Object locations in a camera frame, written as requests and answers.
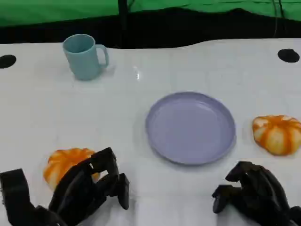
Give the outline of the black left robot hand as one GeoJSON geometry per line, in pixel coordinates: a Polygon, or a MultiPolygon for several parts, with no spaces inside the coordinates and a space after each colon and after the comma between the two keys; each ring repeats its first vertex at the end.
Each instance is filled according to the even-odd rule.
{"type": "Polygon", "coordinates": [[[129,208],[129,181],[119,173],[110,147],[71,167],[57,185],[49,210],[68,226],[87,219],[107,200],[118,198],[121,207],[129,208]]]}

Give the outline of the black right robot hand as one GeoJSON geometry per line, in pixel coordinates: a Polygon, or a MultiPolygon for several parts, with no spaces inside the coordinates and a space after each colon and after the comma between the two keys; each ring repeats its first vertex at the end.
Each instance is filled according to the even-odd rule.
{"type": "Polygon", "coordinates": [[[241,187],[219,185],[213,192],[213,212],[218,214],[231,204],[242,215],[261,226],[288,226],[290,206],[282,185],[261,165],[239,161],[225,178],[241,187]]]}

